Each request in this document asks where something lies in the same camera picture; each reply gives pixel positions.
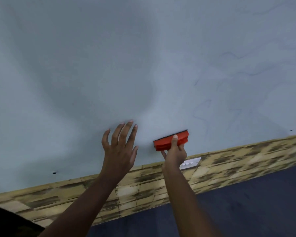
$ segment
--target person's left arm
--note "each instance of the person's left arm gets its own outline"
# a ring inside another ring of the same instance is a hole
[[[102,139],[105,156],[102,170],[93,184],[70,205],[39,237],[84,237],[116,185],[133,167],[138,146],[133,149],[137,125],[129,139],[127,134],[133,121],[120,124],[108,142],[110,130]]]

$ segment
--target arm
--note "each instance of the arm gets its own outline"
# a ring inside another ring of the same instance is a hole
[[[126,126],[120,124],[112,135],[111,145],[108,142],[110,130],[104,133],[102,145],[105,156],[98,178],[39,237],[84,237],[87,235],[110,193],[134,165],[138,150],[138,146],[133,149],[137,125],[134,126],[126,143],[126,137],[132,124],[133,121],[128,122]]]
[[[207,213],[198,206],[196,195],[179,169],[187,154],[183,145],[177,146],[177,141],[174,135],[171,149],[167,154],[162,152],[166,159],[162,171],[179,234],[181,237],[221,236]]]

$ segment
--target person's left hand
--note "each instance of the person's left hand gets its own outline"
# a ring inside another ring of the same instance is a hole
[[[105,155],[99,177],[103,177],[105,180],[111,181],[111,184],[115,186],[134,166],[138,150],[138,146],[135,146],[133,149],[137,125],[133,127],[133,130],[126,142],[127,134],[132,124],[132,120],[126,125],[124,123],[119,124],[112,135],[111,145],[108,142],[110,129],[104,132],[102,138]]]

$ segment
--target electrical switch plate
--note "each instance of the electrical switch plate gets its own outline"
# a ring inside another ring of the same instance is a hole
[[[194,158],[194,159],[187,159],[180,165],[180,170],[197,166],[200,160],[201,160],[201,157]]]

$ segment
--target blue floor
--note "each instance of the blue floor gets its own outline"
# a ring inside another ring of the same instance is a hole
[[[296,167],[197,195],[224,236],[296,236]],[[169,204],[91,228],[88,237],[179,236]]]

